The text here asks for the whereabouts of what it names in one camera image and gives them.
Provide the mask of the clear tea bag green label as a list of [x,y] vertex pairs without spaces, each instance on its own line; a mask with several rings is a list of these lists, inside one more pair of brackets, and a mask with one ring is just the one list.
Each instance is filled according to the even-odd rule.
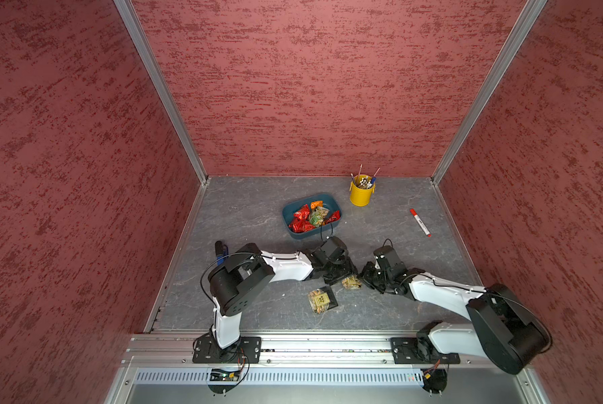
[[321,227],[324,224],[324,219],[328,216],[330,209],[323,206],[316,206],[308,217],[308,221],[314,227]]

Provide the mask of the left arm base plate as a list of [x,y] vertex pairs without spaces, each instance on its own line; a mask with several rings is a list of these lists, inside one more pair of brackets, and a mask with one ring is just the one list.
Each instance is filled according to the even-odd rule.
[[242,365],[244,360],[251,364],[259,363],[262,339],[259,337],[240,337],[227,348],[220,348],[211,333],[200,336],[193,343],[192,362],[194,364],[235,364]]

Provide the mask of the orange foil tea bag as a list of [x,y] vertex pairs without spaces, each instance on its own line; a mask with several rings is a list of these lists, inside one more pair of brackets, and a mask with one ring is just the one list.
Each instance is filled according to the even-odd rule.
[[323,201],[322,201],[322,200],[316,200],[316,201],[314,201],[314,202],[312,202],[312,203],[310,204],[310,208],[311,208],[312,210],[315,210],[315,209],[316,209],[316,208],[318,208],[318,207],[323,207]]

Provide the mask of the red foil tea bag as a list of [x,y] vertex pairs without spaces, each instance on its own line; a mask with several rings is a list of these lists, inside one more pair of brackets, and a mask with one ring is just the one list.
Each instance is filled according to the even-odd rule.
[[299,210],[297,210],[293,216],[300,221],[307,221],[311,215],[311,209],[309,205],[303,205]]
[[299,218],[294,218],[293,221],[289,224],[289,229],[294,233],[303,233],[308,230],[308,227],[313,228],[307,220],[301,220]]
[[333,212],[330,216],[324,219],[323,224],[326,225],[328,223],[333,223],[339,221],[341,218],[341,211],[337,210]]
[[315,229],[315,226],[311,222],[309,222],[309,221],[301,222],[301,231],[302,232],[311,232],[314,229]]

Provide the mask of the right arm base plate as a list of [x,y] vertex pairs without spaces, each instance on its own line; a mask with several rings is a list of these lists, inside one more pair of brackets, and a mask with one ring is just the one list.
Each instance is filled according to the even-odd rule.
[[441,353],[426,337],[392,338],[391,352],[396,365],[459,365],[457,353]]

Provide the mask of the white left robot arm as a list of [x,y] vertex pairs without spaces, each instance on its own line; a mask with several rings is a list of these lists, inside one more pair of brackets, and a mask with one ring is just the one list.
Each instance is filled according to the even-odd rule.
[[243,310],[270,283],[322,279],[333,285],[356,274],[348,247],[338,237],[328,237],[315,249],[291,254],[273,254],[248,243],[207,277],[214,304],[212,336],[220,349],[237,343]]

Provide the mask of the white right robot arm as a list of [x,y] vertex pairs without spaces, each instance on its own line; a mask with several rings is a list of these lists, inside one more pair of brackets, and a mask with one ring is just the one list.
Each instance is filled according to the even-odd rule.
[[552,347],[548,328],[507,286],[461,284],[409,269],[390,245],[375,250],[374,258],[360,274],[367,287],[439,306],[465,320],[458,324],[433,321],[412,338],[394,338],[396,363],[449,365],[459,363],[460,355],[468,355],[517,375]]

